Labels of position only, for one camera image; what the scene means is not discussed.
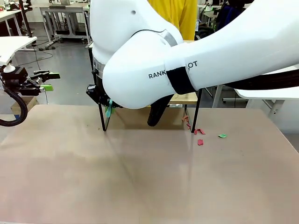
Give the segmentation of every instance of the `cardboard box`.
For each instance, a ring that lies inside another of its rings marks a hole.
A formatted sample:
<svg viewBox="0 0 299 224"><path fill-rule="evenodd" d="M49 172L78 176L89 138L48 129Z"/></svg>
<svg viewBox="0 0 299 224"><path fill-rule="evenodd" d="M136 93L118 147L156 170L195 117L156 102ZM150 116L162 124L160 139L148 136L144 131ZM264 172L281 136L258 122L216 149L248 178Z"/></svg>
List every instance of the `cardboard box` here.
<svg viewBox="0 0 299 224"><path fill-rule="evenodd" d="M22 99L25 101L26 105L27 105L27 108L28 108L28 112L35 106L35 105L38 105L38 101L36 99L36 97L22 97ZM11 107L11 110L14 114L14 116L16 118L19 117L19 115L21 114L21 109L20 109L20 106L18 105L17 102L15 102L12 107Z"/></svg>

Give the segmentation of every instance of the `black pole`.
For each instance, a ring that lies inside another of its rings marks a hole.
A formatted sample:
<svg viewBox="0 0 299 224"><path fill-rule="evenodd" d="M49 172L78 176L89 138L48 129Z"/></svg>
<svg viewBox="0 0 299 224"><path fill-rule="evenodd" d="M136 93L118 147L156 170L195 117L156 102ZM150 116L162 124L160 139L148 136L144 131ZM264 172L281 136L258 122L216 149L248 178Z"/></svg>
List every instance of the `black pole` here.
<svg viewBox="0 0 299 224"><path fill-rule="evenodd" d="M26 12L25 12L24 5L23 5L23 0L20 0L19 4L21 7L21 13L23 15L23 19L24 19L26 30L28 32L28 36L32 37L31 30L30 30L29 23L28 23L27 16L26 16Z"/></svg>
<svg viewBox="0 0 299 224"><path fill-rule="evenodd" d="M193 121L193 125L192 125L192 130L191 130L192 133L194 133L194 131L195 131L197 115L198 115L198 110L199 110L199 105L200 105L200 100L201 100L201 94L202 94L202 89L200 89L198 91L197 103L196 103L195 114L194 114L194 121Z"/></svg>

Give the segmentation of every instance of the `black velcro band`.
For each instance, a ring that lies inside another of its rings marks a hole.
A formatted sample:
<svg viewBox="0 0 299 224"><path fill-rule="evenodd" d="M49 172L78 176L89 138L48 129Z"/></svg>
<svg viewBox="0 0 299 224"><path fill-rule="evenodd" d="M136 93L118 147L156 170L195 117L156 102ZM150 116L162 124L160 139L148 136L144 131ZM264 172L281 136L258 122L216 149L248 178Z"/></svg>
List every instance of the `black velcro band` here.
<svg viewBox="0 0 299 224"><path fill-rule="evenodd" d="M185 67L180 67L174 70L166 71L169 81L174 91L180 95L195 92Z"/></svg>

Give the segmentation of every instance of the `red paper piece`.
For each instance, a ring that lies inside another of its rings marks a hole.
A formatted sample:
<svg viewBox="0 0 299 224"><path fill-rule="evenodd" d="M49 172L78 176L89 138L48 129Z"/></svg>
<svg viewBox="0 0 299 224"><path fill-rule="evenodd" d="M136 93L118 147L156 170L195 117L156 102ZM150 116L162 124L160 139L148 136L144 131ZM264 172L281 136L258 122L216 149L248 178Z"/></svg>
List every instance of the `red paper piece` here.
<svg viewBox="0 0 299 224"><path fill-rule="evenodd" d="M201 134L206 134L204 130L202 130L201 128L197 129Z"/></svg>
<svg viewBox="0 0 299 224"><path fill-rule="evenodd" d="M187 122L189 122L188 116L184 116L184 117L182 118L182 121L184 122L186 119L187 119Z"/></svg>
<svg viewBox="0 0 299 224"><path fill-rule="evenodd" d="M197 144L198 144L199 146L202 146L202 145L204 145L204 141L203 141L202 139L198 139Z"/></svg>

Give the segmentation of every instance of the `yellow shirt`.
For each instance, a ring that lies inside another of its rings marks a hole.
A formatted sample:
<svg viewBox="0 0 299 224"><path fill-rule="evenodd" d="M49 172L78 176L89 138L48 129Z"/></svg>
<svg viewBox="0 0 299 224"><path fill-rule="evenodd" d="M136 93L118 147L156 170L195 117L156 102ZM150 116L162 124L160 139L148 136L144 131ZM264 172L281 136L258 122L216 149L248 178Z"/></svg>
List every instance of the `yellow shirt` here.
<svg viewBox="0 0 299 224"><path fill-rule="evenodd" d="M148 2L160 16L179 29L184 40L194 40L197 0L148 0Z"/></svg>

